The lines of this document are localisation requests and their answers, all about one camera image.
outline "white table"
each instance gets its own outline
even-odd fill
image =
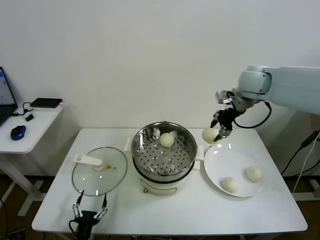
[[[12,116],[8,118],[0,126],[0,153],[28,154],[31,152],[53,121],[57,118],[62,109],[63,108],[61,106],[58,106],[52,110],[33,110],[31,113],[34,116],[34,119],[28,122],[22,116]],[[23,112],[21,107],[17,111],[19,113]],[[22,139],[14,141],[10,136],[11,130],[19,125],[26,126],[25,135]],[[32,154],[29,153],[27,156],[41,172],[46,173],[45,170],[34,159]],[[42,180],[36,181],[35,185],[32,185],[32,183],[29,182],[15,167],[12,161],[6,157],[0,159],[0,169],[13,180],[12,184],[2,197],[3,201],[5,201],[9,196],[15,184],[18,184],[28,193],[28,197],[18,212],[18,216],[25,216],[33,201],[42,201],[44,199],[45,193],[41,193],[39,191],[39,188],[43,183]]]
[[[138,129],[82,129],[65,157],[32,228],[42,232],[69,233],[74,219],[72,205],[79,193],[72,184],[76,154],[112,146],[123,150]],[[202,129],[190,129],[198,145]],[[265,186],[253,197],[228,196],[215,187],[203,169],[192,170],[179,193],[157,196],[143,193],[139,174],[126,152],[128,171],[121,184],[107,193],[107,214],[92,229],[99,235],[246,235],[305,231],[308,227],[286,183],[255,130],[235,129],[224,139],[249,149],[260,161]],[[103,196],[84,196],[80,208],[98,211]]]

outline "laptop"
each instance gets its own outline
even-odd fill
[[[11,92],[6,75],[0,67],[0,125],[2,125],[18,108]]]

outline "computer mouse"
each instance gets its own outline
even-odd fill
[[[26,132],[25,125],[16,126],[11,130],[11,139],[15,141],[20,140],[25,136],[25,132]]]

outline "laptop screen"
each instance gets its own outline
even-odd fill
[[[14,97],[11,94],[6,77],[0,68],[0,105],[14,104],[16,104]]]

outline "white wall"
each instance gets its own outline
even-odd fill
[[[2,0],[0,65],[22,100],[69,103],[45,136],[56,143],[50,157],[34,150],[54,174],[80,128],[206,127],[222,108],[215,91],[235,87],[248,65],[320,67],[319,9],[318,0]],[[266,114],[256,106],[239,122]],[[258,131],[283,168],[317,122],[273,106]],[[288,127],[295,146],[277,141]]]

